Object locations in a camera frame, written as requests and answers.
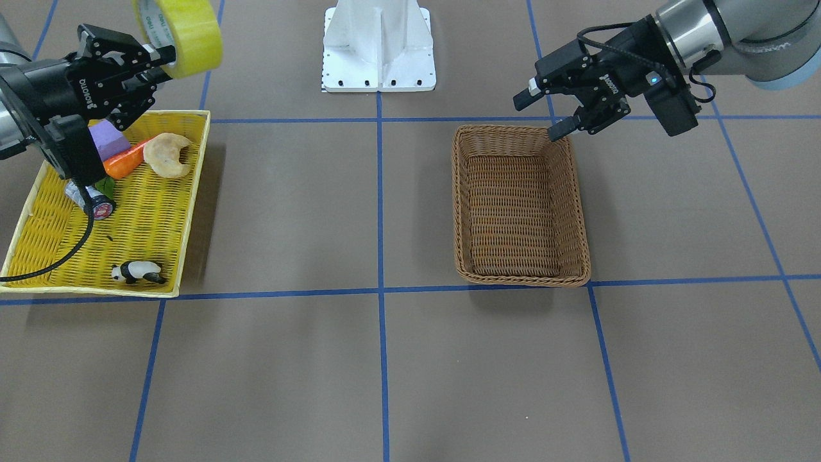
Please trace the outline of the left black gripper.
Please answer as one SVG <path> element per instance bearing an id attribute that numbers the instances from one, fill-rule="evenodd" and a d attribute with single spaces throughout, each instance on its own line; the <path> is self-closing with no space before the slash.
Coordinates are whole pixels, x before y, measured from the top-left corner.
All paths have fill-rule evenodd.
<path id="1" fill-rule="evenodd" d="M 644 94 L 648 73 L 672 74 L 672 64 L 651 17 L 586 28 L 536 61 L 536 75 L 513 105 L 521 112 L 549 94 L 573 96 L 579 107 L 548 128 L 549 139 L 557 142 L 575 131 L 593 134 L 629 113 L 627 98 Z"/>

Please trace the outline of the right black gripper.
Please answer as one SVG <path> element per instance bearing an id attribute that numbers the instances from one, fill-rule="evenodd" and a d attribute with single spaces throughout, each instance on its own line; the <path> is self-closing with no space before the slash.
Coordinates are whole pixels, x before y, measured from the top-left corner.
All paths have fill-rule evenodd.
<path id="1" fill-rule="evenodd" d="M 11 27 L 2 26 L 3 148 L 35 143 L 35 128 L 56 116 L 108 118 L 120 130 L 129 128 L 170 81 L 162 67 L 175 65 L 174 45 L 141 44 L 93 24 L 80 24 L 78 39 L 78 50 L 64 58 L 33 61 Z"/>

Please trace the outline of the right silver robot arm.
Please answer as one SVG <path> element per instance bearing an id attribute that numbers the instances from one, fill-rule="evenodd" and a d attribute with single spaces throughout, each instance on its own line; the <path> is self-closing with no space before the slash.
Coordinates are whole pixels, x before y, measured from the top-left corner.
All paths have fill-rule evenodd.
<path id="1" fill-rule="evenodd" d="M 2 53 L 2 159 L 30 146 L 67 176 L 97 175 L 99 150 L 88 127 L 106 119 L 129 128 L 172 76 L 179 46 L 142 43 L 135 36 L 79 24 L 78 49 L 63 58 L 32 60 L 10 41 Z"/>

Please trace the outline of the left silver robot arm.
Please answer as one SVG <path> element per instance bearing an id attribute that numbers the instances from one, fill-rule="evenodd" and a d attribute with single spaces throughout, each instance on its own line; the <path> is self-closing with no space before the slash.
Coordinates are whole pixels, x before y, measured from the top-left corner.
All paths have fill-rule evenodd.
<path id="1" fill-rule="evenodd" d="M 601 132 L 643 96 L 670 137 L 698 125 L 716 97 L 699 76 L 740 75 L 757 88 L 796 87 L 819 71 L 818 1 L 670 1 L 633 22 L 602 24 L 540 58 L 513 103 L 522 111 L 547 96 L 578 101 L 548 129 L 551 141 Z M 707 97 L 693 94 L 700 85 Z"/>

